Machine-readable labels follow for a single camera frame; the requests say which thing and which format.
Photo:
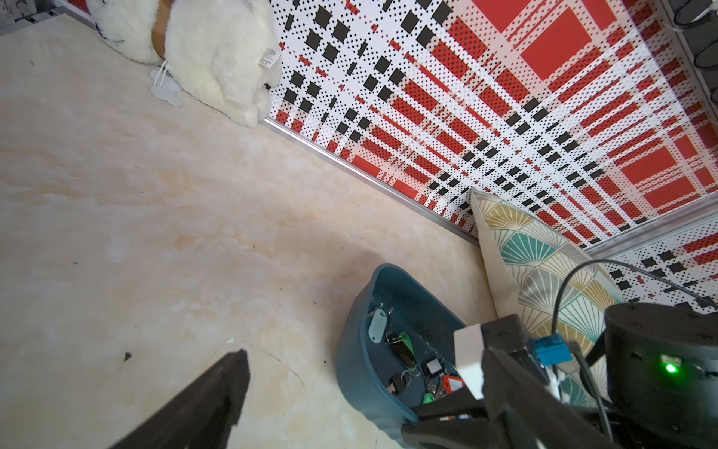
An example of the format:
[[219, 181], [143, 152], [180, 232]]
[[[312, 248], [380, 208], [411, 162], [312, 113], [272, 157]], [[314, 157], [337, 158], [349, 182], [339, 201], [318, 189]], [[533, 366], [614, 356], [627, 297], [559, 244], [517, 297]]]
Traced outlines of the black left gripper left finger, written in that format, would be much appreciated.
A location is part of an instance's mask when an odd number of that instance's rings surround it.
[[115, 448], [226, 448], [251, 379], [244, 350], [224, 355]]

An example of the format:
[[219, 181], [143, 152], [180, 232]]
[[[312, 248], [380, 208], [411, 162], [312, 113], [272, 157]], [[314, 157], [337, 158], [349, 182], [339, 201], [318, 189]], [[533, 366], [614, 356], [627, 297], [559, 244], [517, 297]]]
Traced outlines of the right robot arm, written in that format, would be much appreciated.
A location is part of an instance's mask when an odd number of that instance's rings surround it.
[[[417, 408], [402, 428], [415, 448], [714, 448], [717, 319], [646, 303], [611, 306], [596, 346], [531, 339], [510, 315], [454, 335], [458, 360], [481, 359], [482, 384]], [[604, 359], [608, 403], [564, 404], [549, 364], [567, 355], [597, 397], [592, 366]]]

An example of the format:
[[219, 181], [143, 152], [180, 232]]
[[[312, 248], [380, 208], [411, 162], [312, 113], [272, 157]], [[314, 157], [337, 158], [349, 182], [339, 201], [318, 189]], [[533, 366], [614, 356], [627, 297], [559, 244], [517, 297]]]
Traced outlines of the black key tag with key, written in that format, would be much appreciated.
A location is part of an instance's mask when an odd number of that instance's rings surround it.
[[399, 358], [408, 370], [416, 369], [416, 359], [409, 346], [398, 334], [390, 332], [387, 336], [387, 343], [391, 346], [394, 354]]

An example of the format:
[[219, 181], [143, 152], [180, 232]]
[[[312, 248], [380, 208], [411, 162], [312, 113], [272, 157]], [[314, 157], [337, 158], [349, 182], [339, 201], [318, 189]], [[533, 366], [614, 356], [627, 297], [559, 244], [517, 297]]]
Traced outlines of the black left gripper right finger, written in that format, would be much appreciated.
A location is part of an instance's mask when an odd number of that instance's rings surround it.
[[504, 352], [482, 356], [484, 405], [500, 448], [614, 448]]

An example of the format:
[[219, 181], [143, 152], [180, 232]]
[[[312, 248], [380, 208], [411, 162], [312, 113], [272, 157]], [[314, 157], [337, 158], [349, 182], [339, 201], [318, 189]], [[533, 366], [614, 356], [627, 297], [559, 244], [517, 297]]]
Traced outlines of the light mint key tag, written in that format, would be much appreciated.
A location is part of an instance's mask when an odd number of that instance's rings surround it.
[[383, 307], [378, 307], [368, 316], [368, 338], [372, 343], [379, 344], [385, 338], [388, 327], [388, 314]]

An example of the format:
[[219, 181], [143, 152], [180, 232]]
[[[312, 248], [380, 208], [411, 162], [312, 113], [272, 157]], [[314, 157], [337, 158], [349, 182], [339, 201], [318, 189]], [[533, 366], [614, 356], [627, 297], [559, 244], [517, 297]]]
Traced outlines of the black tag with white label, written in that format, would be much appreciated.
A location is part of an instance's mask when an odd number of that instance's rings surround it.
[[441, 383], [441, 374], [444, 372], [443, 365], [437, 357], [432, 357], [420, 363], [420, 370], [426, 385], [426, 391], [436, 396]]

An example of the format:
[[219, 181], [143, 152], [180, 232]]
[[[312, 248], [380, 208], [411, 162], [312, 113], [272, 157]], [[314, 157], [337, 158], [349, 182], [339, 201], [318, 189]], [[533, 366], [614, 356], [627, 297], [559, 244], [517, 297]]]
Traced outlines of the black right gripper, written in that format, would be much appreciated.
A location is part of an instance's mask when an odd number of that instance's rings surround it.
[[411, 448], [498, 447], [484, 400], [476, 400], [467, 387], [412, 410], [418, 420], [401, 429], [403, 442]]

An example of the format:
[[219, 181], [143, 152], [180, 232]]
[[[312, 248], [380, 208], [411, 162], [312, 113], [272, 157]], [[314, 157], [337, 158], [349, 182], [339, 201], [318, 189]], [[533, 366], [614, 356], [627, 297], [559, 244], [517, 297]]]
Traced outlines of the red key tag with key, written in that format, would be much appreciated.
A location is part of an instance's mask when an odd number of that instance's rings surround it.
[[460, 377], [449, 374], [441, 375], [441, 392], [446, 395], [455, 393], [465, 387], [465, 383]]

